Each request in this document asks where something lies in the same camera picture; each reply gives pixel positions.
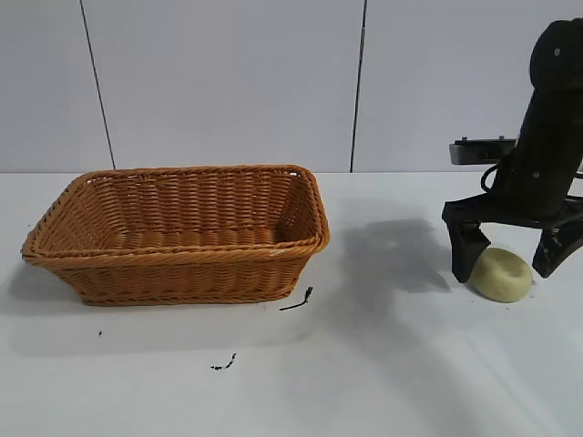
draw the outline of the woven wicker texture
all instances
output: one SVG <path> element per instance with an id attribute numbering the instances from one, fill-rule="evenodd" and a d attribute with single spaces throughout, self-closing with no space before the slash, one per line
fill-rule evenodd
<path id="1" fill-rule="evenodd" d="M 73 181 L 22 254 L 90 305 L 242 303 L 288 296 L 329 238 L 304 168 L 144 168 Z"/>

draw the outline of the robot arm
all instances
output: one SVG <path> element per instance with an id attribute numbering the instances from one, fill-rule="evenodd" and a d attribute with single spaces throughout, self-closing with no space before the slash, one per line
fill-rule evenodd
<path id="1" fill-rule="evenodd" d="M 460 282 L 490 244 L 481 223 L 542 229 L 533 267 L 543 278 L 583 246 L 583 198 L 568 195 L 583 158 L 583 19 L 557 21 L 541 35 L 530 80 L 534 92 L 518 140 L 463 138 L 450 146 L 454 164 L 495 164 L 482 178 L 485 194 L 445 203 Z"/>

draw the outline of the white table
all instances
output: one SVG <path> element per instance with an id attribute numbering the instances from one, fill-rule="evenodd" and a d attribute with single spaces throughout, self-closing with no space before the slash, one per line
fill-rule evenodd
<path id="1" fill-rule="evenodd" d="M 115 309 L 19 258 L 73 176 L 0 175 L 0 435 L 583 432 L 583 254 L 516 304 L 457 284 L 441 210 L 477 174 L 320 175 L 332 243 L 288 299 Z M 534 254 L 536 231 L 484 229 Z"/>

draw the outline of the basket rim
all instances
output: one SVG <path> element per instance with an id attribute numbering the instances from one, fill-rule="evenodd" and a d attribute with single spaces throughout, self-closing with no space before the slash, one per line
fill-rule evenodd
<path id="1" fill-rule="evenodd" d="M 234 173 L 253 171 L 296 172 L 309 181 L 310 203 L 316 217 L 316 234 L 304 240 L 284 241 L 276 244 L 222 245 L 222 246 L 167 246 L 139 249 L 81 249 L 43 250 L 38 247 L 39 238 L 51 228 L 58 214 L 75 202 L 75 195 L 85 189 L 88 181 L 95 178 L 123 178 L 139 176 L 169 176 L 198 173 Z M 323 250 L 330 240 L 330 230 L 318 184 L 312 172 L 296 165 L 245 165 L 204 166 L 187 168 L 133 168 L 98 170 L 83 174 L 69 183 L 49 210 L 38 221 L 26 238 L 21 249 L 23 259 L 32 264 L 48 267 L 96 267 L 107 265 L 175 264 L 181 262 L 225 262 L 249 259 L 297 259 Z"/>

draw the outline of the yellow sponge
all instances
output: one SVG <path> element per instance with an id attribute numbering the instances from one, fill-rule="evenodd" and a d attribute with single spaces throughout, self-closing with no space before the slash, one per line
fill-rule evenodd
<path id="1" fill-rule="evenodd" d="M 489 248 L 478 258 L 468 284 L 491 300 L 516 302 L 528 294 L 532 271 L 514 253 Z"/>

